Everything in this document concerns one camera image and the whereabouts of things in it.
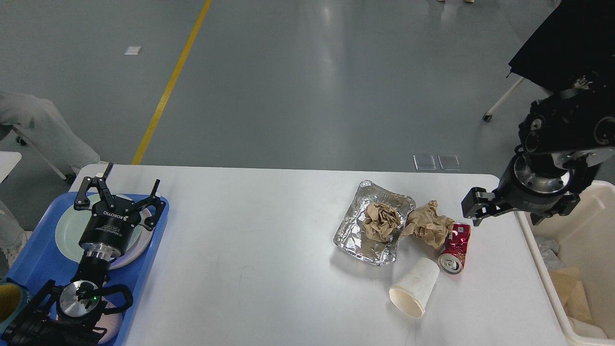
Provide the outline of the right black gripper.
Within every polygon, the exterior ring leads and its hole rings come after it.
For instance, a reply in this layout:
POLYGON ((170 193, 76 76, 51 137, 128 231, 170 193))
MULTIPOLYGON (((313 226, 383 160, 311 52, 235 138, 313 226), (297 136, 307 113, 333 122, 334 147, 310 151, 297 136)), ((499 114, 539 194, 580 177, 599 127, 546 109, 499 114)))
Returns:
POLYGON ((488 217, 512 210, 530 212, 532 225, 554 215, 569 215, 580 202, 580 194, 570 191, 571 173, 559 167, 540 172, 525 156, 514 156, 507 165, 498 188, 487 191, 472 187, 461 201, 463 217, 479 226, 488 217))

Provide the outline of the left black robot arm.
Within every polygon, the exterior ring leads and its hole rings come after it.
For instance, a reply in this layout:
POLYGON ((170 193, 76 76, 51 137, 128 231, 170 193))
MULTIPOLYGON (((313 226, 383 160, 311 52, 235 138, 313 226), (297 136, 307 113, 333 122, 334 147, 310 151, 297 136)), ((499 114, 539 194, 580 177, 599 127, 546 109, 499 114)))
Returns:
POLYGON ((1 282, 3 346, 118 346, 165 227, 158 193, 114 194, 107 179, 85 176, 55 199, 6 280, 1 282))

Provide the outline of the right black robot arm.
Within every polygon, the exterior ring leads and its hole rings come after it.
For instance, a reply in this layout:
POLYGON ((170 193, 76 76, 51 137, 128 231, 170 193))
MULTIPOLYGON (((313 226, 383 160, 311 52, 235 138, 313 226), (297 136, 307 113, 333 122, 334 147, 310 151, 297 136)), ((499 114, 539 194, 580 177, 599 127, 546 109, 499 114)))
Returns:
POLYGON ((529 213, 534 225, 571 214, 614 155, 614 82, 583 76, 534 101, 518 136, 497 188, 472 187, 461 202, 463 216, 475 226, 512 211, 529 213))

